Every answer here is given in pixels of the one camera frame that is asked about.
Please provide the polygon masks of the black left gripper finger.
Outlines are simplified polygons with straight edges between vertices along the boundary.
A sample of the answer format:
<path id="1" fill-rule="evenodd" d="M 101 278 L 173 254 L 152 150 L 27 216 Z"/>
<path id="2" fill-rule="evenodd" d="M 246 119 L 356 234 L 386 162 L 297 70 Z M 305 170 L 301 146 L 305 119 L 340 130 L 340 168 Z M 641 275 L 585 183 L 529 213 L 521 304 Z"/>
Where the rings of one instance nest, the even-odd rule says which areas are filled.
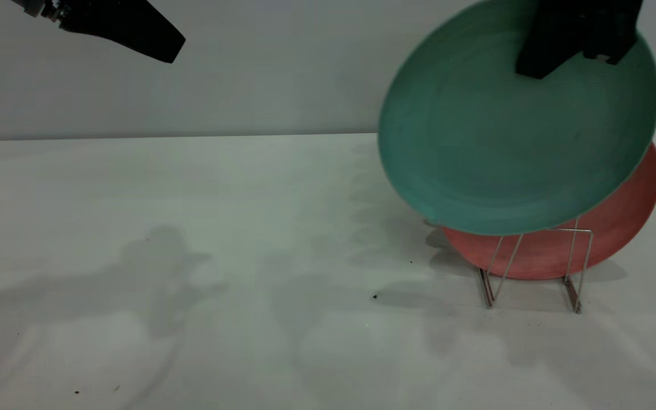
<path id="1" fill-rule="evenodd" d="M 103 38 L 173 63 L 186 39 L 148 1 L 60 1 L 60 28 Z"/>

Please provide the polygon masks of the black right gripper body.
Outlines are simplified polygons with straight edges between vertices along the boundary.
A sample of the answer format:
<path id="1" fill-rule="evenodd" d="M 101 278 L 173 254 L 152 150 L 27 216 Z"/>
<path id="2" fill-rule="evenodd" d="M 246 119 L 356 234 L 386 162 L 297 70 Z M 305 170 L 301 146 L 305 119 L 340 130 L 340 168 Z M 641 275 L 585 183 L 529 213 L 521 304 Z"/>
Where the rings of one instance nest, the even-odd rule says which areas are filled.
<path id="1" fill-rule="evenodd" d="M 617 65 L 636 44 L 642 1 L 585 2 L 585 58 Z"/>

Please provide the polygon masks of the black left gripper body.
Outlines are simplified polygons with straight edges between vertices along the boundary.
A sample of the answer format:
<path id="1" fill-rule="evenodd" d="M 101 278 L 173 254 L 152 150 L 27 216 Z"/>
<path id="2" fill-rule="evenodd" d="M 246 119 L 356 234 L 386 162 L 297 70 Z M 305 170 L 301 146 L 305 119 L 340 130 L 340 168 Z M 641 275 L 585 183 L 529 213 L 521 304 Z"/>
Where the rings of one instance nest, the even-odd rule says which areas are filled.
<path id="1" fill-rule="evenodd" d="M 51 21 L 64 20 L 78 5 L 78 1 L 12 0 L 11 2 L 21 7 L 29 16 L 44 17 Z"/>

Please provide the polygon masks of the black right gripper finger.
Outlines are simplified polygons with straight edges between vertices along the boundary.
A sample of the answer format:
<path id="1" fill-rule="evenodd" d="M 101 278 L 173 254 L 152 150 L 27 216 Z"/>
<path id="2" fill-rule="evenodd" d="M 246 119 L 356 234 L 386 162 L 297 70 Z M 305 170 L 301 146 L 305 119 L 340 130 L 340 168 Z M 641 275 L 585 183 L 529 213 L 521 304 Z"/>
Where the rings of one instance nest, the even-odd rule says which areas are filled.
<path id="1" fill-rule="evenodd" d="M 583 45 L 583 1 L 536 1 L 515 72 L 543 79 L 578 54 Z"/>

